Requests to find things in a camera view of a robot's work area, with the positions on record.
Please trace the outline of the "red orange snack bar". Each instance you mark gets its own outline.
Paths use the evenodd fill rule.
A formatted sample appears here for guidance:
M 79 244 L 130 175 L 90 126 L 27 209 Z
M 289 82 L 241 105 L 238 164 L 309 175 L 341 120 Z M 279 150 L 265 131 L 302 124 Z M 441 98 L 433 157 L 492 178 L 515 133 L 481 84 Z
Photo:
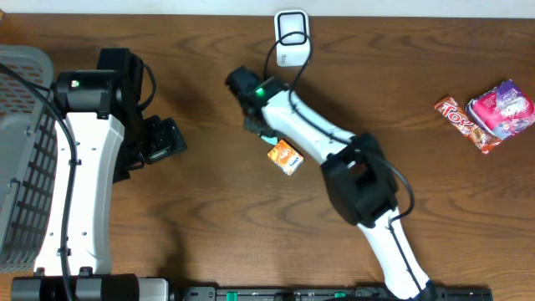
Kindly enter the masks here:
M 479 125 L 472 122 L 467 113 L 450 96 L 439 100 L 433 105 L 448 121 L 455 126 L 468 140 L 470 140 L 482 154 L 488 154 L 501 144 L 501 140 L 489 134 Z

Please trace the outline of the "purple red tissue pack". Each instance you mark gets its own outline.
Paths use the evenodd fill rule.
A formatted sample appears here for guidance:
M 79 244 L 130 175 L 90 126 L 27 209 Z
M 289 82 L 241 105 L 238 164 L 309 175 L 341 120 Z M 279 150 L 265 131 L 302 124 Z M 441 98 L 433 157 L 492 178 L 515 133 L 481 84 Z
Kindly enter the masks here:
M 471 99 L 466 112 L 481 128 L 500 140 L 534 124 L 534 102 L 511 79 Z

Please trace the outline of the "teal wet wipes pack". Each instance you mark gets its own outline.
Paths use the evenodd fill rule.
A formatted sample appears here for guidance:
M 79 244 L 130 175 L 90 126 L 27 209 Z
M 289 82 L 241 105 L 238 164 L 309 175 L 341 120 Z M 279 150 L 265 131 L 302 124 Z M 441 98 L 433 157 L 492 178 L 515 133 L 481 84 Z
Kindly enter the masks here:
M 278 138 L 276 136 L 267 136 L 267 135 L 261 135 L 260 138 L 267 142 L 269 145 L 276 145 L 278 143 Z

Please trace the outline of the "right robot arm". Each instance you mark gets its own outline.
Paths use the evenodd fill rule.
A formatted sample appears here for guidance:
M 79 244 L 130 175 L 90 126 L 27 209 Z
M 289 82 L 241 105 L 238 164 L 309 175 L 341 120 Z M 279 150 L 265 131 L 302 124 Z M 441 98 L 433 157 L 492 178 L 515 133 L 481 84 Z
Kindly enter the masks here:
M 339 128 L 308 107 L 293 86 L 272 77 L 261 79 L 241 66 L 225 80 L 242 108 L 246 127 L 269 138 L 289 138 L 320 166 L 335 211 L 366 237 L 398 299 L 429 300 L 433 284 L 415 258 L 402 226 L 411 209 L 396 199 L 403 185 L 409 201 L 415 193 L 402 173 L 385 159 L 369 133 Z

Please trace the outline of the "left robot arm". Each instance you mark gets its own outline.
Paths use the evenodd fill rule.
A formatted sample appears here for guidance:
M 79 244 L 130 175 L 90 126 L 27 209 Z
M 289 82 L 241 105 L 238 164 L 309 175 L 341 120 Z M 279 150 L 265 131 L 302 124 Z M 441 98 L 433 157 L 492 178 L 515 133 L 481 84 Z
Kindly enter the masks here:
M 13 300 L 179 300 L 166 278 L 112 271 L 110 203 L 132 171 L 182 153 L 172 119 L 144 117 L 152 72 L 126 48 L 54 74 L 31 47 L 1 49 L 1 269 Z

